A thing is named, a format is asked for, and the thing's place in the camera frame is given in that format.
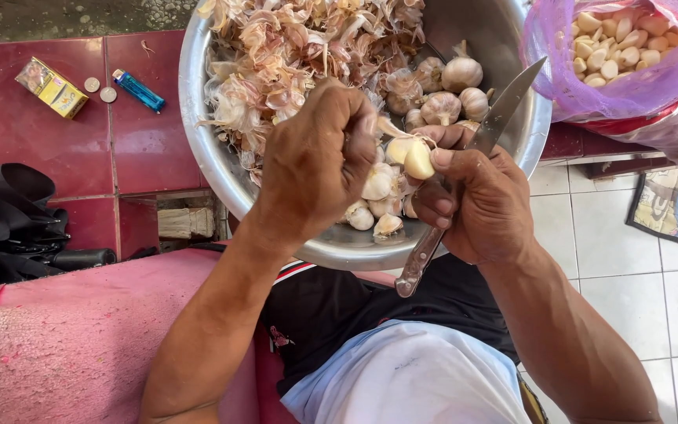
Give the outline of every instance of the t-shirt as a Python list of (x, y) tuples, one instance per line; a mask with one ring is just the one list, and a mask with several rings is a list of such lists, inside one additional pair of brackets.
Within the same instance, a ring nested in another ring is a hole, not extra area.
[(303, 423), (530, 424), (509, 358), (424, 322), (354, 336), (281, 401)]

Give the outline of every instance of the coin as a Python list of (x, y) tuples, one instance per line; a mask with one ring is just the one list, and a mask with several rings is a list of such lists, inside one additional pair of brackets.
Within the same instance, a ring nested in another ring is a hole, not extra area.
[(106, 87), (101, 90), (101, 100), (107, 103), (117, 100), (117, 91), (114, 88)]
[(89, 79), (85, 80), (85, 89), (89, 93), (95, 93), (99, 91), (99, 88), (101, 88), (101, 83), (99, 82), (98, 79), (90, 77)]

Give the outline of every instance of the blue lighter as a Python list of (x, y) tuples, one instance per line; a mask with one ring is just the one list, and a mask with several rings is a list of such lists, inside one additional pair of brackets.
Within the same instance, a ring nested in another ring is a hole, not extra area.
[(129, 72), (117, 69), (111, 76), (114, 77), (114, 82), (116, 82), (117, 85), (132, 94), (137, 100), (141, 101), (156, 113), (161, 113), (161, 108), (164, 107), (166, 101), (161, 97), (158, 97), (156, 93), (149, 90), (148, 87), (143, 85), (140, 81), (133, 78)]

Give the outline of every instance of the black shorts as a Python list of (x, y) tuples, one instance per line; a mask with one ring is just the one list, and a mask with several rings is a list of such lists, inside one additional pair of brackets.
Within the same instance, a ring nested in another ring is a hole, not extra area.
[(453, 328), (519, 362), (485, 279), (476, 266), (454, 255), (433, 260), (406, 299), (352, 272), (297, 261), (282, 269), (261, 312), (261, 323), (284, 361), (279, 395), (320, 368), (344, 342), (390, 319)]

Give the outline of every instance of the metal bowl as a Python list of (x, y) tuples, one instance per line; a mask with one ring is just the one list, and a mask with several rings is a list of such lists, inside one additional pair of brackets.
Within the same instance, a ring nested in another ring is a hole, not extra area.
[[(427, 0), (423, 24), (428, 43), (449, 60), (452, 46), (466, 39), (472, 57), (483, 65), (481, 88), (500, 92), (522, 71), (518, 49), (527, 14), (525, 0), (476, 0), (465, 6), (455, 0)], [(203, 102), (203, 85), (208, 80), (204, 66), (210, 45), (211, 24), (193, 14), (184, 34), (179, 60), (179, 104), (184, 131), (203, 175), (213, 191), (235, 217), (241, 219), (253, 205), (258, 187), (240, 167), (227, 143), (215, 137), (215, 128), (194, 125), (210, 112)], [(520, 168), (530, 176), (538, 163), (551, 123), (551, 102), (530, 91), (499, 140)], [(308, 241), (296, 254), (302, 260), (334, 269), (376, 271), (400, 268), (405, 264), (426, 225), (406, 219), (398, 234), (380, 239), (372, 230), (357, 231), (334, 225)]]

